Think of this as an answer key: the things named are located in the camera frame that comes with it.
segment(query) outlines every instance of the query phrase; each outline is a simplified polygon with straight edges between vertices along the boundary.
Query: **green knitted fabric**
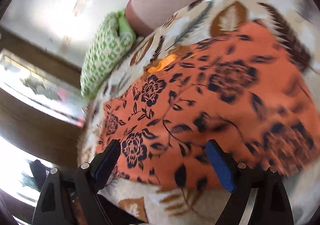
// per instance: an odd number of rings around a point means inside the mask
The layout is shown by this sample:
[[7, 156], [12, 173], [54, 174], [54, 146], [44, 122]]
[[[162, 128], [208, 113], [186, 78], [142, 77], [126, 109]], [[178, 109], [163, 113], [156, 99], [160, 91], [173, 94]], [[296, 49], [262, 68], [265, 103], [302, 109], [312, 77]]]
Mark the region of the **green knitted fabric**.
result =
[[92, 99], [113, 67], [129, 51], [136, 34], [125, 18], [124, 10], [111, 12], [100, 24], [84, 58], [81, 94]]

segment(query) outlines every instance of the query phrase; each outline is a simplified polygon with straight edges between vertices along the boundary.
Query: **leaf pattern fabric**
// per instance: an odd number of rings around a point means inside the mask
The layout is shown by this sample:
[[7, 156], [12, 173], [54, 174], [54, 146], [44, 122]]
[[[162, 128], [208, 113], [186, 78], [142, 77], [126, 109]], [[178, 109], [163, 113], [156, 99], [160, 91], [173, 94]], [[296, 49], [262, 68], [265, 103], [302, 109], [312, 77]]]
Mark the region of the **leaf pattern fabric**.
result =
[[235, 6], [231, 6], [224, 17], [220, 18], [219, 27], [221, 31], [224, 32], [232, 32], [237, 30], [237, 26], [239, 24], [239, 19], [237, 16], [238, 12]]
[[[205, 48], [190, 45], [170, 70], [137, 81], [105, 104], [97, 153], [119, 139], [117, 172], [166, 188], [220, 186], [205, 158], [212, 138], [252, 168], [297, 172], [319, 155], [320, 121], [307, 90], [283, 93], [299, 70], [275, 42], [268, 29], [247, 22]], [[233, 53], [226, 54], [231, 45]], [[297, 104], [301, 108], [293, 110]]]

